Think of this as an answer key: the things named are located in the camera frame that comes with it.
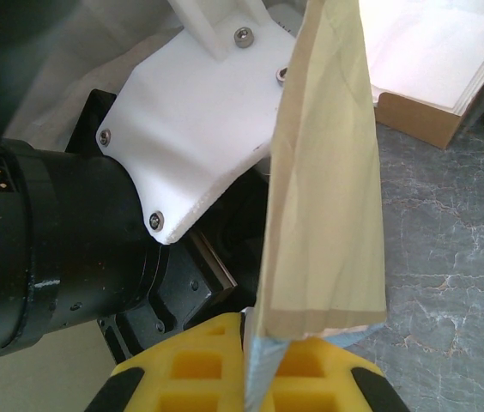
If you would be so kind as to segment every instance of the gray marble countertop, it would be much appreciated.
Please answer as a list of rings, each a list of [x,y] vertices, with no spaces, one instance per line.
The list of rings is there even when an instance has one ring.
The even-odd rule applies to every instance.
[[[389,319],[351,350],[411,410],[484,411],[484,131],[446,151],[378,126]]]

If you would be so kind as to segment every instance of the black cylindrical motor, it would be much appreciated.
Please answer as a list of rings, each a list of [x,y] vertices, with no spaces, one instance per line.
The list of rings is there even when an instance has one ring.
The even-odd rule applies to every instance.
[[[0,148],[0,354],[130,309],[157,244],[127,172],[106,157]]]

